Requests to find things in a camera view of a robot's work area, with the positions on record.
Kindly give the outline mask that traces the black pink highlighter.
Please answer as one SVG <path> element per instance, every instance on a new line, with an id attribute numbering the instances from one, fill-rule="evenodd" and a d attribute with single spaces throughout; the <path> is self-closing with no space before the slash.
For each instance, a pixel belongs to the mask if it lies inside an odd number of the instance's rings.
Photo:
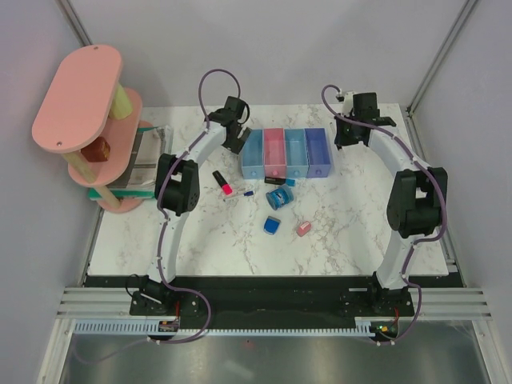
<path id="1" fill-rule="evenodd" d="M 214 171 L 212 173 L 212 175 L 214 176 L 215 181 L 221 187 L 223 193 L 226 196 L 229 196 L 233 193 L 233 190 L 232 190 L 230 184 L 227 182 L 227 180 L 225 180 L 225 178 L 222 176 L 222 174 L 218 170 Z"/>

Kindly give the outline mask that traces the black blue highlighter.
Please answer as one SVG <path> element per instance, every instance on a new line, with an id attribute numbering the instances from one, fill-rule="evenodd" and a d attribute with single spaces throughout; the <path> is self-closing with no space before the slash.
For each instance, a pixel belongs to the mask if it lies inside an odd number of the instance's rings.
<path id="1" fill-rule="evenodd" d="M 264 183 L 270 184 L 270 185 L 276 185 L 276 186 L 295 186 L 295 180 L 289 179 L 289 178 L 272 178 L 265 176 Z"/>

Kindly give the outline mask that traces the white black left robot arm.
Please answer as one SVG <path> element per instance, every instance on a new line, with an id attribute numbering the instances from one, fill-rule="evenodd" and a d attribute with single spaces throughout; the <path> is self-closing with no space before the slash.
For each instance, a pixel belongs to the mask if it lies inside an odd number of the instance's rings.
<path id="1" fill-rule="evenodd" d="M 164 219 L 150 271 L 131 294 L 131 315 L 173 314 L 184 293 L 204 298 L 196 290 L 170 284 L 176 277 L 178 248 L 186 220 L 198 204 L 202 164 L 221 146 L 236 155 L 242 152 L 251 133 L 251 129 L 243 126 L 249 116 L 248 104 L 239 97 L 229 96 L 222 108 L 205 113 L 200 135 L 183 152 L 160 156 L 154 196 Z"/>

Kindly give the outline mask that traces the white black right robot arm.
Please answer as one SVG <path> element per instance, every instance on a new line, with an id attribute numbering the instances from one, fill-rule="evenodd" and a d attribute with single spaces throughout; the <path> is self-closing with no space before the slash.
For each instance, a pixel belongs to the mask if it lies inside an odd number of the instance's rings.
<path id="1" fill-rule="evenodd" d="M 394 181 L 386 205 L 390 241 L 366 295 L 378 315 L 410 299 L 409 275 L 415 248 L 436 242 L 446 229 L 447 172 L 421 160 L 402 140 L 396 122 L 380 113 L 375 93 L 338 93 L 342 111 L 335 115 L 338 149 L 359 143 L 383 162 Z"/>

